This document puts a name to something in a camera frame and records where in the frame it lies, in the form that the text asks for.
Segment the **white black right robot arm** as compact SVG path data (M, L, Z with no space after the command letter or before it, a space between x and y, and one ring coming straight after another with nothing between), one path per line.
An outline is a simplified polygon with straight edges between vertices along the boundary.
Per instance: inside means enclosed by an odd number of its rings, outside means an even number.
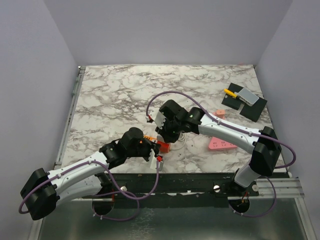
M186 110L174 100L166 101L149 118L156 124L156 132L165 143L175 143L182 133L215 137L236 145L251 154L249 161L236 171L229 189L240 196L260 176L270 177L282 151L275 131L265 127L262 131L225 121L199 107Z

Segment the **small pink charger adapter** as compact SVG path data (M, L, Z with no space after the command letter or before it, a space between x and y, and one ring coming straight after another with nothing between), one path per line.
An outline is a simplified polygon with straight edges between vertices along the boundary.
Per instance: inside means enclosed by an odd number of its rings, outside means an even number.
M214 112L214 115L220 119L225 119L225 110L224 109L217 109L215 112Z

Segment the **pink triangular power strip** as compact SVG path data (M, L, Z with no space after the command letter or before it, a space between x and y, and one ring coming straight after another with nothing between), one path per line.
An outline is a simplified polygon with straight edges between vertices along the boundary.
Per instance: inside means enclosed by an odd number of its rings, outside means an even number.
M233 150L236 148L237 148L236 145L231 144L227 141L221 140L217 137L212 137L208 145L209 151L225 151L225 150Z

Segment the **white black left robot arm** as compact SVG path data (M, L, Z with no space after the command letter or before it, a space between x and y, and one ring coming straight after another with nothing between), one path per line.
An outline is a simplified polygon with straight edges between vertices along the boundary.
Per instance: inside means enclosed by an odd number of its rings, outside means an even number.
M159 169L160 144L144 137L142 130L131 127L119 139L103 145L89 157L64 168L35 170L20 191L20 214L30 214L36 221L52 213L62 201L96 195L106 197L111 186L99 177L125 163L129 158L143 158Z

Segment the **red cube socket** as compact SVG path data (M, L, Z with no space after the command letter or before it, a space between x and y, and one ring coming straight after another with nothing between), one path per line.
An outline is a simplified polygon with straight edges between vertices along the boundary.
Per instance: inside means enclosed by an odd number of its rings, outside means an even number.
M157 141L157 144L160 145L160 148L159 148L159 151L161 153L169 153L170 150L171 150L171 144L170 143L165 143L165 142L162 142L162 141Z

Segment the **orange power strip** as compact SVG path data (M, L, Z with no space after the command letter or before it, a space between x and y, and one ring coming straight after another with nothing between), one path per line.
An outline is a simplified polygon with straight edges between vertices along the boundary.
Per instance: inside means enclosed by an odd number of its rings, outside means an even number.
M157 143L157 142L158 142L158 140L157 140L156 137L152 137L152 136L148 136L148 135L144 135L143 137L144 137L145 139L153 142L153 143Z

